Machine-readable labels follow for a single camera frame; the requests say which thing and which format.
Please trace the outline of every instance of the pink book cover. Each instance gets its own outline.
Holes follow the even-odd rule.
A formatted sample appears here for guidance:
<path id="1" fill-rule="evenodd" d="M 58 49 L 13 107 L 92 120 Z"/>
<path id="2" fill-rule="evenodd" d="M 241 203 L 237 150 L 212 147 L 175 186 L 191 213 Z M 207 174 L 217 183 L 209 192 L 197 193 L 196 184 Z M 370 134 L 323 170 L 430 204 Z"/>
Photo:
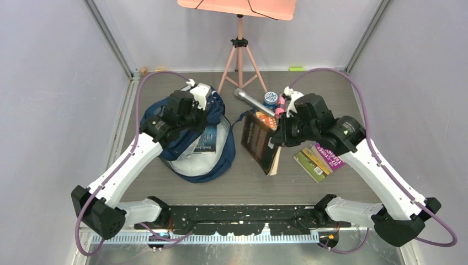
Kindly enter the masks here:
<path id="1" fill-rule="evenodd" d="M 335 156 L 332 151 L 323 149 L 319 143 L 315 143 L 315 148 L 333 171 L 344 165 L 344 162 L 341 160 L 341 158 Z"/>

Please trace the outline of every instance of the blue can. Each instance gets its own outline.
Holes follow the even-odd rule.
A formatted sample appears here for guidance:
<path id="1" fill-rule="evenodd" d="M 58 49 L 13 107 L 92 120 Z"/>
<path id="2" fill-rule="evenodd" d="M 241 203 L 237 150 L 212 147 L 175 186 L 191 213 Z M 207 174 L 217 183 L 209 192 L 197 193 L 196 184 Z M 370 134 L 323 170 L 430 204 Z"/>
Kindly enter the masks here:
<path id="1" fill-rule="evenodd" d="M 267 92 L 263 97 L 263 105 L 272 111 L 276 109 L 276 103 L 278 102 L 278 94 L 275 92 Z"/>

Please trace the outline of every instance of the green book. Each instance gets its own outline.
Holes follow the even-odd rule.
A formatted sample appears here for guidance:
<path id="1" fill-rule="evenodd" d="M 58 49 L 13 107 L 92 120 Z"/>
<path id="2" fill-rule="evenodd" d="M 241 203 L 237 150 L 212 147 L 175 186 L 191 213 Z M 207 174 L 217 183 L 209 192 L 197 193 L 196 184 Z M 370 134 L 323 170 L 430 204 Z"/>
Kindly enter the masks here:
<path id="1" fill-rule="evenodd" d="M 311 152 L 309 148 L 302 149 L 299 153 L 294 156 L 299 165 L 317 182 L 321 182 L 328 176 L 324 170 L 321 169 L 320 162 L 317 157 Z"/>

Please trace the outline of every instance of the book cover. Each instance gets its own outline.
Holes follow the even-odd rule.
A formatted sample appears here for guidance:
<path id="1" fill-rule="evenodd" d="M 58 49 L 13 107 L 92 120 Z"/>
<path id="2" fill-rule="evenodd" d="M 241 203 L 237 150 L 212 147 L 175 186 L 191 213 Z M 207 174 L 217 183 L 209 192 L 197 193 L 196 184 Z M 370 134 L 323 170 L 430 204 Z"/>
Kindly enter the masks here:
<path id="1" fill-rule="evenodd" d="M 257 118 L 267 124 L 272 130 L 276 131 L 278 125 L 276 119 L 264 114 L 263 112 L 255 112 Z"/>
<path id="2" fill-rule="evenodd" d="M 278 146 L 271 143 L 274 133 L 275 131 L 254 113 L 247 114 L 241 144 L 269 176 L 275 175 L 278 169 Z"/>
<path id="3" fill-rule="evenodd" d="M 216 153 L 217 125 L 208 125 L 200 136 L 193 153 Z"/>
<path id="4" fill-rule="evenodd" d="M 332 151 L 321 147 L 319 143 L 315 143 L 311 150 L 330 173 L 344 165 L 341 158 L 335 156 Z"/>
<path id="5" fill-rule="evenodd" d="M 302 149 L 294 156 L 299 165 L 315 180 L 317 183 L 321 182 L 329 175 L 330 172 L 323 170 L 323 165 L 313 154 L 309 147 Z"/>

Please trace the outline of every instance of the silver microphone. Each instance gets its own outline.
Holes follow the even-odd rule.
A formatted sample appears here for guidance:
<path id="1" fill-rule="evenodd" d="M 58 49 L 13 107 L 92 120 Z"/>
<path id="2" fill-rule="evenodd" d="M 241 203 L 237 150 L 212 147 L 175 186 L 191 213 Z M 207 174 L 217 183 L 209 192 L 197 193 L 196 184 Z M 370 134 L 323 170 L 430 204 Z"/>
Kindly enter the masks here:
<path id="1" fill-rule="evenodd" d="M 249 104 L 253 108 L 260 110 L 266 115 L 272 118 L 275 117 L 275 113 L 271 109 L 265 107 L 265 105 L 263 105 L 262 103 L 258 102 L 257 100 L 249 96 L 243 89 L 236 88 L 236 90 L 234 90 L 234 95 L 236 95 L 238 99 L 245 101 L 247 104 Z"/>

